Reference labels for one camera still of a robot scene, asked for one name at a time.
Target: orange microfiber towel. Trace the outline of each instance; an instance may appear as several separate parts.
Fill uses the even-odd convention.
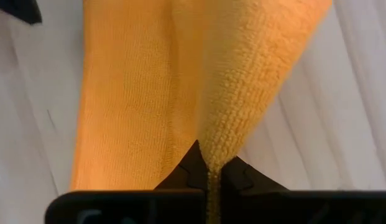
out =
[[[330,4],[85,0],[72,189],[153,189],[198,139],[216,192]]]

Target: towel fold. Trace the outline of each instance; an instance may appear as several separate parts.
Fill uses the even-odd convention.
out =
[[[72,189],[153,189],[198,139],[216,193],[330,4],[85,0]]]

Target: microfiber towel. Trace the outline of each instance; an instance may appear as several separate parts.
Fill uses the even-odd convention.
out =
[[[153,189],[198,139],[209,209],[218,210],[220,169],[260,121],[330,4],[85,0],[72,189]]]

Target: orange fabric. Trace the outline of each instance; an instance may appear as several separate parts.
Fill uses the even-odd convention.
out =
[[[197,138],[216,182],[330,3],[84,1],[72,189],[152,189]]]

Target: white fabric background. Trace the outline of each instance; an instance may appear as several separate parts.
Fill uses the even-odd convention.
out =
[[[67,191],[82,3],[0,12],[0,223],[42,223]],[[386,189],[386,0],[335,1],[240,156],[290,189]]]

